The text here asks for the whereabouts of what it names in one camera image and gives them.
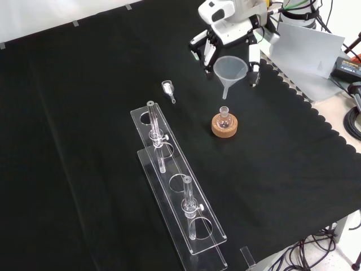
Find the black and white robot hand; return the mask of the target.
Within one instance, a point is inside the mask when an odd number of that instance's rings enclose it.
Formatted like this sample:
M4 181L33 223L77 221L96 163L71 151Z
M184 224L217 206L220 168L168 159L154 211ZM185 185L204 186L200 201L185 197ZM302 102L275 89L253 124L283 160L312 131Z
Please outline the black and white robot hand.
M189 48L206 73L213 72L222 46L246 41L249 45L248 79L252 87L260 79L260 49L254 36L267 23L266 1L204 1L198 14L208 29L190 40Z

